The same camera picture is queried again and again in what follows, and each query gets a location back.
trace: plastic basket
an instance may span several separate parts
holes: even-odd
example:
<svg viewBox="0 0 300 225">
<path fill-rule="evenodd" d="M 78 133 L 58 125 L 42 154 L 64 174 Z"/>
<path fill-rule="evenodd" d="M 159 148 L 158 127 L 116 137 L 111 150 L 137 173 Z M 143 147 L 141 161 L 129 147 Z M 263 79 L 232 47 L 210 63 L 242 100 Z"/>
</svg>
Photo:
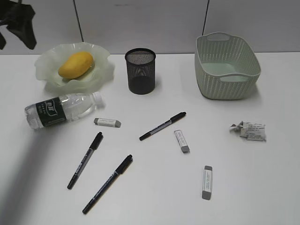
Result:
<svg viewBox="0 0 300 225">
<path fill-rule="evenodd" d="M 216 32 L 197 38 L 195 71 L 205 97 L 233 100 L 251 90 L 261 67 L 244 39 Z"/>
</svg>

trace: water bottle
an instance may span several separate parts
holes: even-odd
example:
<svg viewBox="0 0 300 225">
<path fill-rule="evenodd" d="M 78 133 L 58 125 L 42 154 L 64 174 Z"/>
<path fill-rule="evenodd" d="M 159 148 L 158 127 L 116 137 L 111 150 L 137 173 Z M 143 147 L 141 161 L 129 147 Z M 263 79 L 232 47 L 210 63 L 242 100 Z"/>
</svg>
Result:
<svg viewBox="0 0 300 225">
<path fill-rule="evenodd" d="M 64 121 L 77 120 L 102 106 L 99 92 L 91 95 L 68 94 L 29 105 L 25 114 L 32 129 L 48 127 Z"/>
</svg>

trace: green bottle label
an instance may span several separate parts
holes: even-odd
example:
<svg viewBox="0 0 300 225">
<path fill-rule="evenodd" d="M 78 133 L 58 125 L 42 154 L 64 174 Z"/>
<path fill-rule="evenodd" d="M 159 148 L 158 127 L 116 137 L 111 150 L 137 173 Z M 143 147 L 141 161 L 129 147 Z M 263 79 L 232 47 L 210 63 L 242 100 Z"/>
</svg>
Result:
<svg viewBox="0 0 300 225">
<path fill-rule="evenodd" d="M 67 120 L 59 97 L 36 103 L 36 108 L 44 127 Z"/>
</svg>

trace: mango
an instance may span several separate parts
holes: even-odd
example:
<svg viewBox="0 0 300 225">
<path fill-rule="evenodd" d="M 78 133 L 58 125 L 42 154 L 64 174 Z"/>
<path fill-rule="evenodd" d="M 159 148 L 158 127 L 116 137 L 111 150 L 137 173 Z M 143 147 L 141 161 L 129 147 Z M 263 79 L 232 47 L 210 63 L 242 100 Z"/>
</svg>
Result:
<svg viewBox="0 0 300 225">
<path fill-rule="evenodd" d="M 83 75 L 92 65 L 93 57 L 89 52 L 77 52 L 59 68 L 58 74 L 67 79 L 76 79 Z"/>
</svg>

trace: wall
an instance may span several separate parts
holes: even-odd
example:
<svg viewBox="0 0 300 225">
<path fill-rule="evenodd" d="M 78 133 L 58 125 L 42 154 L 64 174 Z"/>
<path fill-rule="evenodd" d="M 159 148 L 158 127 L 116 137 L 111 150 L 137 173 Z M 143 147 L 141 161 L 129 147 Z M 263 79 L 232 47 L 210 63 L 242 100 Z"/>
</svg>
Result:
<svg viewBox="0 0 300 225">
<path fill-rule="evenodd" d="M 0 32 L 7 43 L 0 54 L 41 54 L 59 44 L 81 42 L 72 0 L 23 0 L 22 3 L 31 5 L 36 12 L 32 24 L 37 45 L 34 50 L 28 49 L 1 26 Z"/>
<path fill-rule="evenodd" d="M 241 36 L 255 52 L 298 52 L 299 12 L 299 0 L 210 0 L 205 34 Z"/>
<path fill-rule="evenodd" d="M 110 53 L 146 47 L 191 53 L 203 31 L 207 0 L 76 0 L 86 42 Z"/>
<path fill-rule="evenodd" d="M 111 53 L 147 47 L 156 53 L 193 53 L 208 0 L 75 0 L 84 41 Z M 256 52 L 300 51 L 300 1 L 210 0 L 204 34 L 228 32 Z M 37 46 L 29 50 L 4 26 L 0 54 L 41 54 L 81 41 L 73 0 L 23 0 L 36 11 Z"/>
</svg>

